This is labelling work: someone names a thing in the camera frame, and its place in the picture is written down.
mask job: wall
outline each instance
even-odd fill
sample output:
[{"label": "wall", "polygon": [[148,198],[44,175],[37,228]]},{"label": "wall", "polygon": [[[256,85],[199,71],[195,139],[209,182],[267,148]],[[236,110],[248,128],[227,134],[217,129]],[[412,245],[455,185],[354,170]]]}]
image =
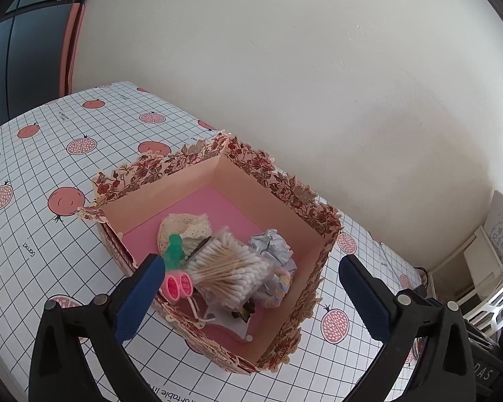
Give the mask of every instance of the wall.
[{"label": "wall", "polygon": [[414,265],[503,191],[486,0],[87,0],[74,87],[118,80],[268,150]]}]

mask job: grid patterned tablecloth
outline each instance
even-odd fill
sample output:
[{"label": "grid patterned tablecloth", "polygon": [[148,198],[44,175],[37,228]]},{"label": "grid patterned tablecloth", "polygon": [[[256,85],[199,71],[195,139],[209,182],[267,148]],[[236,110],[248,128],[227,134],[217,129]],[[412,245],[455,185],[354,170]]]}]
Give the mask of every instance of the grid patterned tablecloth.
[{"label": "grid patterned tablecloth", "polygon": [[[121,82],[44,104],[0,128],[0,355],[23,389],[28,391],[34,336],[47,298],[62,295],[73,303],[89,303],[94,295],[112,291],[123,277],[95,225],[69,215],[64,201],[70,198],[74,205],[82,194],[92,201],[90,177],[133,161],[142,142],[162,142],[176,151],[184,143],[210,137],[213,132],[207,127],[155,95]],[[60,201],[51,198],[57,189]],[[341,246],[355,245],[367,269],[392,291],[420,283],[408,263],[362,226],[348,216],[344,226]],[[336,243],[318,291],[323,301],[314,318],[303,323],[302,340],[290,364],[277,373],[241,376],[222,371],[190,350],[152,309],[126,350],[164,401],[341,401],[380,347],[339,283],[342,255]],[[337,344],[325,341],[321,332],[326,308],[341,310],[349,321],[348,334]],[[117,400],[90,342],[82,346],[102,394]],[[401,394],[413,367],[414,361],[406,364],[389,399]]]}]

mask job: floral box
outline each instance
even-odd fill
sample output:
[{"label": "floral box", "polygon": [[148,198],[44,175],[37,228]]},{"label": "floral box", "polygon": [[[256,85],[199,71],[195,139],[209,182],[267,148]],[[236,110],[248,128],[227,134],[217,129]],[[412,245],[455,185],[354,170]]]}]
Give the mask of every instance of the floral box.
[{"label": "floral box", "polygon": [[[189,308],[181,303],[171,305],[160,293],[153,306],[193,350],[228,372],[273,371],[282,362],[288,363],[289,354],[298,347],[301,322],[312,316],[320,300],[315,292],[321,271],[341,230],[335,207],[319,202],[309,186],[278,170],[265,151],[252,149],[225,132],[185,145],[166,157],[141,154],[137,161],[108,175],[99,173],[92,183],[97,193],[95,202],[79,209],[78,214],[98,222],[103,244],[129,276],[149,247],[156,246],[150,235],[160,216],[206,188],[227,199],[256,228],[276,228],[293,249],[298,269],[282,305],[262,310],[252,342],[228,345],[209,337],[204,325],[191,317]],[[196,198],[197,205],[213,204],[215,200],[206,199]],[[198,213],[203,208],[197,207]],[[210,209],[219,214],[216,207]]]}]

